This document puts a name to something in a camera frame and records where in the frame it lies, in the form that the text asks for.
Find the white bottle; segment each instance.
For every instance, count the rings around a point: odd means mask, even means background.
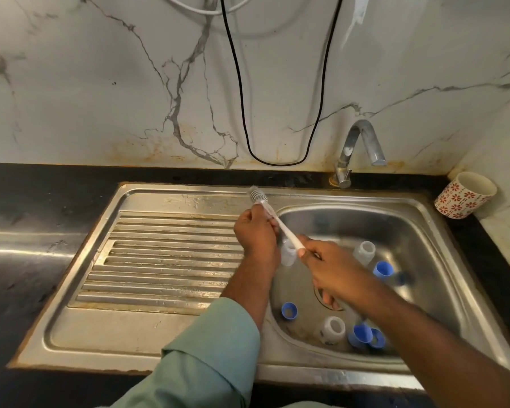
[[[362,266],[367,266],[376,253],[376,247],[372,242],[365,240],[361,242],[354,250],[354,258],[360,262]]]
[[[337,316],[329,316],[319,327],[319,340],[325,345],[334,345],[346,336],[346,324]]]
[[[296,260],[296,249],[289,239],[283,240],[282,265],[291,266]]]

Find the black countertop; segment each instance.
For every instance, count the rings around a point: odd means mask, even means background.
[[[142,377],[11,370],[13,356],[120,182],[326,188],[327,173],[0,164],[0,406],[108,405]],[[354,173],[352,189],[422,192],[443,176]],[[510,334],[510,266],[473,216],[447,220],[481,290]],[[299,400],[340,406],[429,407],[426,396],[256,384],[252,406]]]

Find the white cable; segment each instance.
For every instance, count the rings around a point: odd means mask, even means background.
[[[223,12],[221,11],[220,8],[217,8],[216,10],[213,10],[213,11],[212,10],[199,10],[199,9],[196,9],[196,8],[191,7],[189,5],[183,4],[181,1],[178,1],[178,0],[168,0],[168,1],[178,5],[180,7],[183,7],[186,10],[192,11],[193,13],[203,14],[205,16],[220,16],[221,14],[223,14]],[[233,11],[236,11],[236,10],[242,8],[243,6],[245,6],[250,1],[251,0],[243,0],[243,1],[239,2],[237,5],[233,5],[231,8],[229,8],[227,10],[227,13],[232,13]]]

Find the sink drain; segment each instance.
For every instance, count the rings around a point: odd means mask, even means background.
[[[323,289],[318,289],[318,288],[316,288],[314,286],[314,294],[315,294],[315,297],[318,299],[320,304],[325,306],[327,309],[330,309],[330,310],[334,311],[332,306],[327,305],[325,302],[323,302]],[[343,310],[344,310],[344,308],[342,308],[342,307],[339,307],[338,309],[336,309],[336,311],[343,311]]]

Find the sink basin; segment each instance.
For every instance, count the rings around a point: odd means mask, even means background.
[[[235,219],[247,188],[123,184],[49,299],[13,367],[150,372],[163,345],[214,301],[240,263]],[[416,194],[264,189],[297,233],[353,249],[376,244],[396,270],[388,282],[457,336],[510,369],[510,346],[447,227]],[[352,350],[315,336],[327,315],[348,329],[350,308],[326,308],[298,260],[280,267],[261,332],[256,379],[324,387],[422,390],[393,344]],[[281,305],[296,303],[286,321]]]
[[[461,334],[461,306],[446,268],[428,237],[412,220],[390,209],[347,204],[286,208],[280,212],[280,218],[295,233],[331,240],[350,251],[363,240],[372,241],[376,254],[367,267],[372,269],[379,260],[389,262],[395,274],[386,283],[453,333]],[[299,314],[295,320],[282,317],[281,305],[284,302],[293,302],[298,307]],[[354,348],[347,341],[336,345],[323,344],[316,331],[326,317],[341,318],[349,331],[359,323],[360,316],[348,307],[333,311],[325,305],[320,292],[314,289],[308,268],[300,260],[291,267],[279,267],[272,284],[270,303],[279,328],[291,339],[337,354],[353,353],[367,358],[386,356],[389,360],[398,357],[389,342],[383,349],[377,350]]]

